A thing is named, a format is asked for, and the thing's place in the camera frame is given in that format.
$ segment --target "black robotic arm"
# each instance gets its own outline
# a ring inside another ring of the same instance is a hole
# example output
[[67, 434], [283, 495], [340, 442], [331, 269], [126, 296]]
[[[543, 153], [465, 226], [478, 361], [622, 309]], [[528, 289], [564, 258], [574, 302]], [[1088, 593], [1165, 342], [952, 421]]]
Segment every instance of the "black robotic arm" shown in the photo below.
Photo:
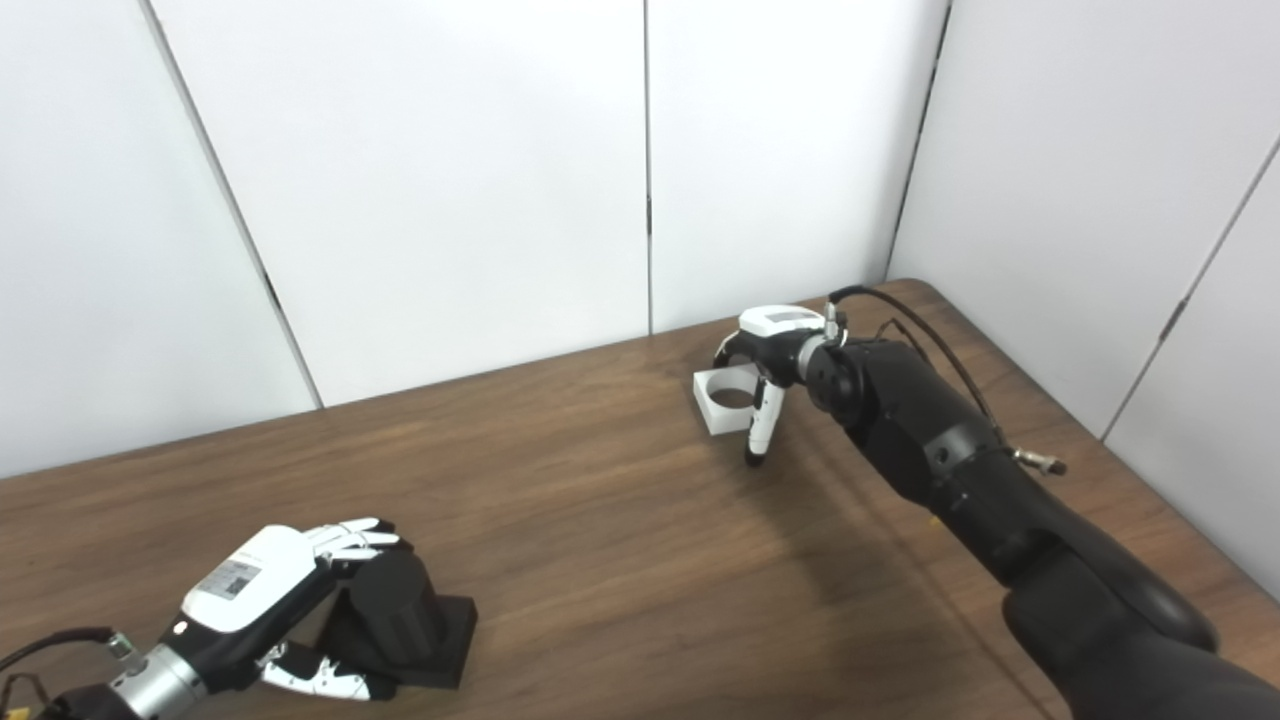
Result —
[[[860, 288], [833, 300], [849, 290]], [[781, 316], [777, 306], [771, 313]], [[936, 515], [1009, 588], [1010, 632], [1078, 720], [1280, 719], [1280, 692], [1215, 655], [1208, 620], [1030, 478], [1020, 464], [1027, 457], [1015, 459], [1021, 451], [922, 351], [847, 338], [835, 302], [826, 316], [810, 315], [804, 331], [760, 333], [744, 323], [716, 364], [740, 354], [760, 369], [762, 386], [806, 386], [884, 480]], [[1042, 469], [1060, 469], [1029, 455]], [[748, 459], [758, 465], [763, 454], [749, 446]]]

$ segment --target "black square base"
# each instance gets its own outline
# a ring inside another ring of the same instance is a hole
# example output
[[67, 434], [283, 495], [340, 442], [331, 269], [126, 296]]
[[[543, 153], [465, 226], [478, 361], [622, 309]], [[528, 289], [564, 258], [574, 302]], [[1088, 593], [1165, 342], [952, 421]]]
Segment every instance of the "black square base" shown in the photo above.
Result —
[[470, 597], [436, 596], [444, 614], [444, 643], [439, 652], [413, 665], [392, 665], [365, 632], [360, 614], [352, 607], [347, 591], [342, 591], [316, 650], [334, 660], [349, 662], [360, 670], [396, 680], [402, 685], [457, 689], [475, 634], [476, 603]]

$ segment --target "wood grain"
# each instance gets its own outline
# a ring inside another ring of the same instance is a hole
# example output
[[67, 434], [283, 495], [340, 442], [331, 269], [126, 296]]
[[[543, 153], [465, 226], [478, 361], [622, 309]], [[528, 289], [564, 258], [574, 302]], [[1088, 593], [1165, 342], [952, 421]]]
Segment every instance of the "wood grain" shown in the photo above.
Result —
[[[932, 288], [884, 287], [954, 343], [1014, 442], [1066, 459], [1060, 497], [1201, 606], [1228, 657], [1280, 680], [1268, 597]], [[864, 333], [888, 316], [847, 309]], [[339, 706], [255, 687], [195, 717], [1066, 717], [1001, 589], [801, 392], [762, 469], [740, 434], [707, 436], [690, 375], [732, 327], [5, 480], [0, 647], [77, 624], [150, 642], [261, 525], [379, 515], [436, 588], [476, 598], [462, 691]], [[90, 648], [26, 667], [56, 689], [111, 674]]]

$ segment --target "black cable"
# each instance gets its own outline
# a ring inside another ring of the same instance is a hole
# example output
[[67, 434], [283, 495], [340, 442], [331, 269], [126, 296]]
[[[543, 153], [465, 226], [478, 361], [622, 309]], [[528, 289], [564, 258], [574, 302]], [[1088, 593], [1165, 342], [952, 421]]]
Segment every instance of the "black cable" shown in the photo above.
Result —
[[6, 655], [4, 660], [0, 660], [0, 671], [9, 669], [9, 666], [13, 665], [14, 662], [18, 662], [23, 657], [27, 657], [28, 655], [40, 652], [46, 647], [52, 647], [55, 644], [64, 644], [64, 643], [74, 643], [74, 642], [106, 643], [106, 641], [111, 639], [111, 635], [114, 634], [115, 630], [113, 630], [111, 628], [70, 628], [67, 630], [58, 630], [51, 635], [40, 638], [38, 641], [32, 643], [27, 643], [23, 647], [15, 650], [14, 652]]
[[931, 368], [933, 366], [933, 361], [929, 360], [929, 354], [924, 351], [924, 347], [919, 343], [919, 341], [915, 340], [915, 336], [911, 334], [911, 331], [906, 329], [906, 325], [899, 322], [897, 318], [890, 318], [883, 323], [881, 323], [879, 329], [876, 331], [876, 340], [884, 337], [884, 331], [887, 331], [891, 327], [896, 328], [897, 332], [901, 333], [902, 337], [905, 337], [906, 341], [911, 343], [911, 347], [914, 347], [915, 351], [920, 355], [920, 360], [924, 360], [925, 365]]
[[1005, 442], [1005, 430], [1000, 427], [1000, 423], [996, 421], [996, 415], [991, 411], [991, 406], [987, 405], [987, 398], [982, 395], [982, 389], [978, 388], [978, 383], [973, 380], [973, 375], [970, 375], [969, 370], [965, 369], [964, 363], [961, 363], [960, 359], [956, 357], [956, 354], [951, 351], [951, 346], [947, 345], [945, 340], [942, 340], [942, 336], [940, 336], [938, 332], [933, 329], [933, 325], [931, 325], [924, 318], [922, 318], [915, 310], [911, 310], [911, 307], [908, 306], [901, 300], [893, 297], [892, 295], [884, 291], [876, 290], [874, 287], [851, 284], [849, 287], [842, 287], [832, 292], [829, 296], [827, 296], [827, 300], [829, 300], [832, 305], [840, 305], [841, 300], [845, 300], [846, 297], [851, 297], [854, 295], [869, 295], [879, 300], [881, 302], [892, 306], [899, 313], [906, 315], [906, 318], [911, 320], [911, 323], [914, 323], [915, 327], [924, 331], [924, 334], [929, 336], [929, 340], [932, 340], [933, 343], [938, 346], [938, 350], [942, 351], [942, 355], [946, 355], [947, 361], [951, 363], [952, 368], [955, 368], [956, 374], [960, 375], [960, 380], [964, 382], [964, 386], [969, 389], [969, 395], [973, 396], [974, 404], [978, 405], [978, 410], [980, 410], [982, 414], [986, 415], [988, 420], [991, 420], [991, 428], [996, 433], [996, 439], [1000, 441], [1000, 445], [1007, 445]]

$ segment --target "white robotic hand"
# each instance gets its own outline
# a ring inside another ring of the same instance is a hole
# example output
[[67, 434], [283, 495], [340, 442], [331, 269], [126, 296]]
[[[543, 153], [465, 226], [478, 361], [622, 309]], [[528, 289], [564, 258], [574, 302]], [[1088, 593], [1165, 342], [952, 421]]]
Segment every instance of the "white robotic hand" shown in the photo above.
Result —
[[835, 306], [823, 316], [795, 305], [764, 305], [746, 310], [737, 323], [739, 329], [721, 342], [712, 366], [724, 368], [733, 356], [744, 356], [760, 372], [745, 454], [746, 462], [756, 466], [769, 450], [786, 388], [804, 380], [804, 366], [814, 348], [844, 342], [845, 332]]
[[[344, 579], [384, 550], [404, 546], [399, 536], [383, 532], [392, 529], [388, 525], [378, 518], [361, 518], [302, 534], [311, 543], [315, 560], [328, 562], [335, 579]], [[264, 683], [297, 693], [342, 700], [383, 700], [394, 693], [394, 683], [367, 678], [296, 642], [280, 642], [260, 662]]]
[[285, 635], [361, 565], [406, 547], [390, 523], [347, 520], [300, 532], [268, 525], [192, 588], [141, 670], [110, 688], [137, 717], [169, 720], [206, 694], [262, 679], [291, 691], [385, 700], [394, 683], [366, 678]]

